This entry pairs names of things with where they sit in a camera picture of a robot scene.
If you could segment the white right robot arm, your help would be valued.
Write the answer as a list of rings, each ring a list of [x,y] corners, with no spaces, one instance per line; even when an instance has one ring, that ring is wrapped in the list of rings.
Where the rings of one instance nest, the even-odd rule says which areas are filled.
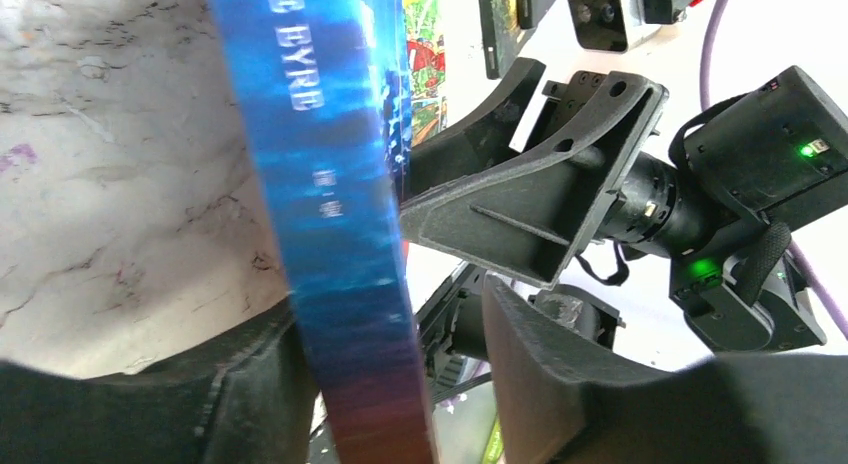
[[[847,117],[801,68],[721,101],[643,151],[668,90],[637,74],[544,81],[520,58],[465,118],[410,154],[406,240],[550,290],[593,240],[617,272],[670,262],[669,297],[719,352],[821,345],[799,303],[794,231],[847,203]]]

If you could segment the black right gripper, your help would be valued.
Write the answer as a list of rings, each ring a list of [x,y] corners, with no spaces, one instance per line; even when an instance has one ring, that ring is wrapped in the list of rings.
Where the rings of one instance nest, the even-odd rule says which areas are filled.
[[[669,163],[646,153],[634,163],[668,96],[643,76],[608,74],[542,142],[509,144],[509,160],[405,199],[404,238],[549,289],[597,231],[687,259],[846,206],[847,116],[801,67],[690,119]]]

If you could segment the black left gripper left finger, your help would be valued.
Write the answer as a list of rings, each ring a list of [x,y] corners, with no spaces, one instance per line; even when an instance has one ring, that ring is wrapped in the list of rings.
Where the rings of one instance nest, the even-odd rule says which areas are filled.
[[[302,463],[317,395],[287,301],[132,375],[1,365],[5,463]]]

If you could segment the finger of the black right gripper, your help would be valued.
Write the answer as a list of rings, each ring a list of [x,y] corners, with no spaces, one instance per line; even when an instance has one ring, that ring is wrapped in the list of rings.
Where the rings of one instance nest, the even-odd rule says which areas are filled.
[[[404,198],[411,200],[431,188],[474,175],[514,156],[509,144],[545,69],[538,60],[516,59],[473,111],[415,145],[410,155],[409,190]]]

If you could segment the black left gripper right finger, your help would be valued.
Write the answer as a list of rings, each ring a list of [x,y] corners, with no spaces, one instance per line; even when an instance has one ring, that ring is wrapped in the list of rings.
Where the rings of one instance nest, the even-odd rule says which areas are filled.
[[[615,354],[549,393],[494,381],[510,463],[843,463],[847,360],[723,354],[664,372]]]

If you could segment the blue Jane Eyre book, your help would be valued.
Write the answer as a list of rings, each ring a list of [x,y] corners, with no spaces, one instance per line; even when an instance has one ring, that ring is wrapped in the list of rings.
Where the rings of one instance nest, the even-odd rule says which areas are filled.
[[[402,0],[208,0],[343,463],[435,463],[397,199]]]

